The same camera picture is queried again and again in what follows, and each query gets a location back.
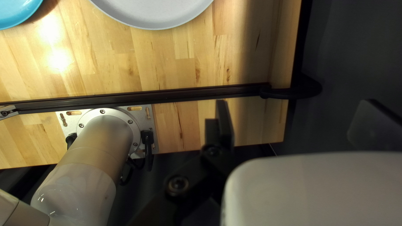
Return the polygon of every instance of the metal clamp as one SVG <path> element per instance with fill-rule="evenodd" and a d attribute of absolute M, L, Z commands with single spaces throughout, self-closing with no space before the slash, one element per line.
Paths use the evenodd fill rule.
<path fill-rule="evenodd" d="M 18 115 L 18 111 L 14 105 L 0 107 L 0 120 L 7 119 L 15 115 Z"/>

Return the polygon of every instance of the black bracket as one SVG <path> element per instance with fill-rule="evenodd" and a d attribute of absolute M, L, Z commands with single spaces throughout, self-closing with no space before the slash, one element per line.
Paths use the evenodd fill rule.
<path fill-rule="evenodd" d="M 166 177 L 164 188 L 129 225 L 179 226 L 209 197 L 221 203 L 226 178 L 239 163 L 232 154 L 234 134 L 226 101 L 216 101 L 215 117 L 206 120 L 200 155 Z"/>

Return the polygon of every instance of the dark floor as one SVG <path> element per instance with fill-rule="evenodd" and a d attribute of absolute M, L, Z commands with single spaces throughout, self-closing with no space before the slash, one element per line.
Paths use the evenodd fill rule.
<path fill-rule="evenodd" d="M 302 71 L 323 85 L 298 100 L 278 154 L 354 150 L 346 132 L 362 99 L 402 115 L 402 1 L 313 0 Z"/>

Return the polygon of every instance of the black cable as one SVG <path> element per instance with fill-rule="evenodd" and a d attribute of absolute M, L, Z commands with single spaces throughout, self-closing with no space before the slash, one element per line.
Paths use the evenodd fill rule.
<path fill-rule="evenodd" d="M 75 139 L 77 139 L 77 134 L 72 133 L 66 137 L 66 143 L 67 143 L 67 150 L 70 148 L 70 146 L 74 143 Z"/>

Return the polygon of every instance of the black metal rail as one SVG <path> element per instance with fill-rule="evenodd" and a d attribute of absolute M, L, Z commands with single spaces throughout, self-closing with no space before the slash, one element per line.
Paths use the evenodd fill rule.
<path fill-rule="evenodd" d="M 0 103 L 0 106 L 14 105 L 19 114 L 30 114 L 101 107 L 200 101 L 233 97 L 251 97 L 259 96 L 259 92 L 262 87 L 269 87 L 269 83 L 208 86 L 197 88 L 127 92 L 108 95 L 91 95 L 83 97 L 15 101 Z"/>

